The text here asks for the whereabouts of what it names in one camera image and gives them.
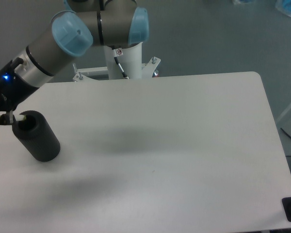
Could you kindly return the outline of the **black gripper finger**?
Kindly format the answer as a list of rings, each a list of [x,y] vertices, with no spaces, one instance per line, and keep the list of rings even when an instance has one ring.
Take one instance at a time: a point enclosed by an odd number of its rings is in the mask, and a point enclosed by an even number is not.
[[[9,111],[0,115],[0,126],[3,125],[13,125],[15,122],[14,112]]]

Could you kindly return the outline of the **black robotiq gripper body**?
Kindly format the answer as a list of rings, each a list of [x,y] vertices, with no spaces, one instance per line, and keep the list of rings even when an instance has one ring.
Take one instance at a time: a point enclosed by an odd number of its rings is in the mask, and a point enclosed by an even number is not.
[[[14,111],[20,103],[38,90],[15,72],[23,63],[23,59],[11,60],[0,70],[0,112]]]

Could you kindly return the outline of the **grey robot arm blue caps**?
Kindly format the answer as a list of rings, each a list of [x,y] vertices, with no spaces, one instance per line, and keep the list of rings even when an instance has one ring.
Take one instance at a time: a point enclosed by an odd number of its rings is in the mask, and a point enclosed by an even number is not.
[[[0,69],[0,125],[13,125],[17,106],[90,47],[111,51],[111,79],[142,77],[140,51],[149,39],[145,8],[134,0],[66,0],[47,29]]]

